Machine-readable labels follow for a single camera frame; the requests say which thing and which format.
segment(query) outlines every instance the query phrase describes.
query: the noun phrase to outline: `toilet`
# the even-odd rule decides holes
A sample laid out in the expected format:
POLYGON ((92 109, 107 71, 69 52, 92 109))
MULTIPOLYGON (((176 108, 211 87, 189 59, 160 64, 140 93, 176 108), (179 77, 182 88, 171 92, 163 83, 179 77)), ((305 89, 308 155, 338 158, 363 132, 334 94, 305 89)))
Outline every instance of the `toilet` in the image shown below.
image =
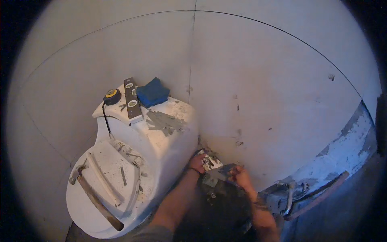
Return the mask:
POLYGON ((124 224, 124 228, 117 231, 105 219, 78 181, 74 185, 67 184, 66 202, 72 220, 85 233, 99 239, 116 238, 141 228, 142 222, 154 212, 181 175, 198 143, 196 114, 189 104, 168 97, 166 102, 148 109, 141 106, 143 120, 131 124, 125 105, 124 85, 118 90, 122 94, 118 103, 104 108, 111 135, 101 103, 92 114, 98 125, 95 144, 78 159, 71 174, 79 165, 88 165, 87 156, 89 153, 93 155, 121 204, 116 206, 90 166, 82 171, 82 175, 109 212, 124 224), (166 136, 163 131, 152 129, 147 115, 149 111, 183 119, 184 127, 166 136))

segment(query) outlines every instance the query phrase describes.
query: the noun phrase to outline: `tattoo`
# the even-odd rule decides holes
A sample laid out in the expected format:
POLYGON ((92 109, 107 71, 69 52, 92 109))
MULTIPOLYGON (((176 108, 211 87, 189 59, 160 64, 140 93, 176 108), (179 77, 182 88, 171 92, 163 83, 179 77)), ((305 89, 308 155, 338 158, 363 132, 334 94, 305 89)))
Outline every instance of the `tattoo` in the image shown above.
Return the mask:
POLYGON ((253 204, 254 204, 255 209, 257 209, 257 210, 270 212, 270 209, 266 206, 265 201, 259 195, 259 193, 257 194, 257 200, 253 204))

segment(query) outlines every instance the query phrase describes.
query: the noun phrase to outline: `person's hand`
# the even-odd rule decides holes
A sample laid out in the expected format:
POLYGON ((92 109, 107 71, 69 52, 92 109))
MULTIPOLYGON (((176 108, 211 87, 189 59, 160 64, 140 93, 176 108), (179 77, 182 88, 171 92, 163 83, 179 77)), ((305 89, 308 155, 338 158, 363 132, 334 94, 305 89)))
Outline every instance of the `person's hand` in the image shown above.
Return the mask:
POLYGON ((253 185, 251 184, 250 176, 247 171, 241 166, 235 166, 230 171, 231 181, 236 182, 240 187, 242 187, 247 193, 256 193, 253 185))
POLYGON ((205 154, 198 154, 190 160, 189 168, 194 168, 200 173, 204 173, 204 168, 202 164, 202 159, 205 157, 205 154))

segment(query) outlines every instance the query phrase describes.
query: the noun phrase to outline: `bracelet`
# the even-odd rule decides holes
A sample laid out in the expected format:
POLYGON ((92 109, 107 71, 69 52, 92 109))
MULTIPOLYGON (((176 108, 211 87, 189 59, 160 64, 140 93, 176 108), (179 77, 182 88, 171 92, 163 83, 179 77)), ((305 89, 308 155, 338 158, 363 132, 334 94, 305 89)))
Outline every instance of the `bracelet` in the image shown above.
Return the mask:
POLYGON ((193 168, 193 167, 188 168, 188 170, 190 170, 190 169, 196 171, 196 172, 199 174, 199 176, 202 175, 202 174, 200 173, 200 171, 198 171, 197 169, 195 169, 195 168, 193 168))

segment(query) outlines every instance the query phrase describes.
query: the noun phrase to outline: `concrete floor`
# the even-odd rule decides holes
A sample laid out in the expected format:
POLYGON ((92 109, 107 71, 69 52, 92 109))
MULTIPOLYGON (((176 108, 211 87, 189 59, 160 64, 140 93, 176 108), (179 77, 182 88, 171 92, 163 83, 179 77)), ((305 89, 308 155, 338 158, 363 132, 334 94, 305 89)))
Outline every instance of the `concrete floor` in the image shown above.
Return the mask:
MULTIPOLYGON (((375 194, 385 177, 386 160, 374 154, 330 197, 297 219, 285 222, 282 241, 354 241, 359 236, 362 219, 375 202, 375 194)), ((130 234, 106 241, 129 241, 130 234)), ((74 223, 66 242, 97 242, 74 223)))

